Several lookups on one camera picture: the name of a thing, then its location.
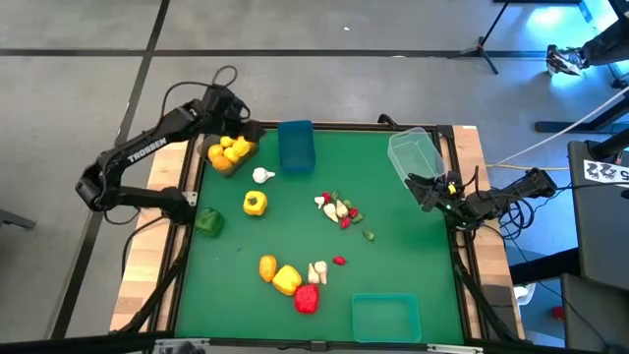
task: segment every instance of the white sign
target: white sign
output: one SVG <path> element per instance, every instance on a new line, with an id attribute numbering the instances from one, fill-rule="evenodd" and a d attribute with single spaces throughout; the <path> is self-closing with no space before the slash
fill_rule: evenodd
<path id="1" fill-rule="evenodd" d="M 627 182 L 620 187 L 629 188 L 629 167 L 623 167 L 606 162 L 583 160 L 583 173 L 589 181 L 601 183 Z"/>

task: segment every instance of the green mat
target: green mat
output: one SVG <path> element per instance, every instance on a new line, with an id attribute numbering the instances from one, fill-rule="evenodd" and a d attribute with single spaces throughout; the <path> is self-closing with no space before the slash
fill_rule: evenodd
<path id="1" fill-rule="evenodd" d="M 390 133 L 315 132 L 316 168 L 308 176 L 279 170 L 277 134 L 269 132 L 256 156 L 226 179 L 205 166 L 199 211 L 225 216 L 219 238 L 195 232 L 176 323 L 178 337 L 353 341 L 355 293 L 412 293 L 420 305 L 422 342 L 462 344 L 445 224 L 440 211 L 424 213 L 386 154 Z M 277 172 L 256 184 L 256 167 Z M 268 196 L 263 217 L 243 212 L 249 190 Z M 341 192 L 365 220 L 341 230 L 317 209 L 322 191 Z M 375 233 L 373 243 L 363 229 Z M 295 311 L 293 298 L 257 273 L 259 258 L 274 255 L 307 281 L 308 263 L 328 262 L 314 315 Z M 344 266 L 332 263 L 347 259 Z"/>

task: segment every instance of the yellow fruit cluster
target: yellow fruit cluster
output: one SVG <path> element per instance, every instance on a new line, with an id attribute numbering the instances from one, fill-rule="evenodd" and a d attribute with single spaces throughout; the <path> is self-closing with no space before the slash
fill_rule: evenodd
<path id="1" fill-rule="evenodd" d="M 232 168 L 235 163 L 254 148 L 254 145 L 254 143 L 246 141 L 243 136 L 238 137 L 236 140 L 230 137 L 221 137 L 220 144 L 209 147 L 207 158 L 217 171 L 224 171 Z"/>

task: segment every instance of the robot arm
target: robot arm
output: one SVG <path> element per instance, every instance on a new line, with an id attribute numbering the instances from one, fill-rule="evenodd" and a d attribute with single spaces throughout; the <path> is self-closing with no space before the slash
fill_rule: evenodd
<path id="1" fill-rule="evenodd" d="M 84 171 L 75 187 L 93 211 L 107 211 L 116 206 L 159 207 L 162 213 L 179 224 L 192 223 L 195 210 L 175 187 L 161 191 L 122 187 L 124 171 L 170 143 L 183 142 L 198 134 L 245 136 L 259 142 L 264 129 L 248 119 L 247 105 L 225 86 L 207 87 L 202 100 L 179 106 L 160 118 L 157 125 L 126 143 L 104 151 Z"/>
<path id="2" fill-rule="evenodd" d="M 437 207 L 460 230 L 478 229 L 485 220 L 508 212 L 512 203 L 524 198 L 550 198 L 557 189 L 550 176 L 538 168 L 503 189 L 476 191 L 467 198 L 463 197 L 465 186 L 460 175 L 453 172 L 437 179 L 410 174 L 404 183 L 423 211 Z"/>

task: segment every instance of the teal plastic tray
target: teal plastic tray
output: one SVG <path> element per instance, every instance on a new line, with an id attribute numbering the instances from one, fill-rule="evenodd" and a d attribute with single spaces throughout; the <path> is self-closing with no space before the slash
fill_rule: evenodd
<path id="1" fill-rule="evenodd" d="M 413 294 L 355 294 L 354 339 L 361 343 L 417 343 L 420 311 Z"/>

